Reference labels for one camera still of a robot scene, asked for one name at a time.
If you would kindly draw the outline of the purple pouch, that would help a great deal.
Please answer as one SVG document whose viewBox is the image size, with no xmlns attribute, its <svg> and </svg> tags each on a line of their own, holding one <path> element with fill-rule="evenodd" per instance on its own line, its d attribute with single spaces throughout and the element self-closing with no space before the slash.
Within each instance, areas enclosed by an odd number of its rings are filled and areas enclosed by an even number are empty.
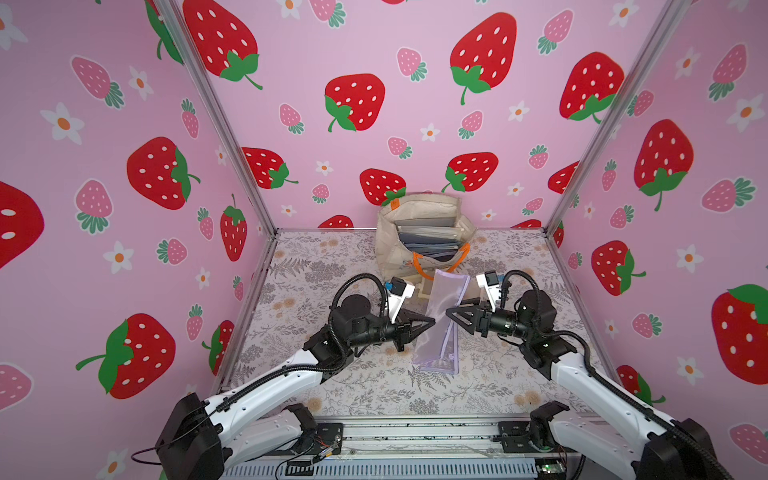
<svg viewBox="0 0 768 480">
<path fill-rule="evenodd" d="M 457 375 L 459 373 L 459 325 L 446 311 L 460 305 L 470 277 L 436 270 L 425 316 L 435 324 L 417 339 L 412 364 L 423 371 Z"/>
</svg>

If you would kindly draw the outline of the beige mesh pouch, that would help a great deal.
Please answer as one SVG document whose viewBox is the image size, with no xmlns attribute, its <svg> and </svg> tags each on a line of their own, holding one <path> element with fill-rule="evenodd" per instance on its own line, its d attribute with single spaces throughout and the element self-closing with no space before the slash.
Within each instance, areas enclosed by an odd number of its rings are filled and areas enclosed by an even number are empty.
<svg viewBox="0 0 768 480">
<path fill-rule="evenodd" d="M 421 278 L 416 285 L 416 294 L 419 299 L 429 300 L 433 288 L 433 281 L 426 278 Z"/>
</svg>

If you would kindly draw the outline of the grey pouch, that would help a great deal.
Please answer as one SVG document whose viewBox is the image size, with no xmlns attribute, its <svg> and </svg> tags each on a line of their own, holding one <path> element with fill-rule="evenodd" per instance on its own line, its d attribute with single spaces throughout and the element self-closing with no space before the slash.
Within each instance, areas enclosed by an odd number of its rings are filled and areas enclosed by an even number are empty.
<svg viewBox="0 0 768 480">
<path fill-rule="evenodd" d="M 399 232 L 425 236 L 458 235 L 462 231 L 455 217 L 396 220 L 394 225 Z"/>
</svg>

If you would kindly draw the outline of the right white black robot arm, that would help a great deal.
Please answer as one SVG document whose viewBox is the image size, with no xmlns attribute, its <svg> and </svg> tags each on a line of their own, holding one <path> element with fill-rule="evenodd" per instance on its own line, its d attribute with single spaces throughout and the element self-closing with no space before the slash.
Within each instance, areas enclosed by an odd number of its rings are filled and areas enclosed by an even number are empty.
<svg viewBox="0 0 768 480">
<path fill-rule="evenodd" d="M 471 334 L 517 347 L 528 365 L 584 402 L 604 421 L 596 426 L 551 401 L 530 415 L 528 439 L 538 450 L 563 447 L 621 479 L 728 479 L 708 432 L 679 421 L 600 374 L 578 334 L 557 330 L 557 311 L 531 275 L 487 271 L 477 278 L 486 293 L 447 309 Z"/>
</svg>

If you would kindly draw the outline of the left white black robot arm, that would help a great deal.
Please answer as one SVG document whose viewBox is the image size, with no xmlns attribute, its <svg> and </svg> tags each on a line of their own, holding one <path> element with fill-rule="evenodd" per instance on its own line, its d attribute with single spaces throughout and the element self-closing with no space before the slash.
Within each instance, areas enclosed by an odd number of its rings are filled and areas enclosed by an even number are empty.
<svg viewBox="0 0 768 480">
<path fill-rule="evenodd" d="M 294 445 L 317 428 L 308 408 L 286 400 L 330 380 L 369 346 L 390 342 L 397 351 L 435 319 L 404 308 L 413 285 L 357 274 L 335 293 L 323 327 L 303 347 L 262 376 L 201 399 L 180 399 L 152 447 L 166 479 L 218 479 L 226 469 Z"/>
</svg>

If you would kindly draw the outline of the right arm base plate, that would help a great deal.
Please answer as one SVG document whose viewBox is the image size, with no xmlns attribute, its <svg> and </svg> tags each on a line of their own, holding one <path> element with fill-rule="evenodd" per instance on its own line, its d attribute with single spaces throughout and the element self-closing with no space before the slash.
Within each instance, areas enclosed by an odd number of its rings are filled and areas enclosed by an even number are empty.
<svg viewBox="0 0 768 480">
<path fill-rule="evenodd" d="M 504 453 L 575 453 L 575 450 L 556 442 L 550 423 L 544 420 L 499 422 L 492 442 L 499 443 Z"/>
</svg>

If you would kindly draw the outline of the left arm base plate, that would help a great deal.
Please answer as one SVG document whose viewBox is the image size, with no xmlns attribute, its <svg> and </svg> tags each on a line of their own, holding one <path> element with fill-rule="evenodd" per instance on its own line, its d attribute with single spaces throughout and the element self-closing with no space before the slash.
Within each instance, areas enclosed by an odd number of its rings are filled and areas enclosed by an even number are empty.
<svg viewBox="0 0 768 480">
<path fill-rule="evenodd" d="M 310 433 L 303 433 L 291 443 L 265 454 L 265 457 L 288 457 L 299 453 L 316 456 L 327 449 L 331 450 L 331 455 L 339 455 L 343 444 L 343 434 L 343 423 L 320 423 Z"/>
</svg>

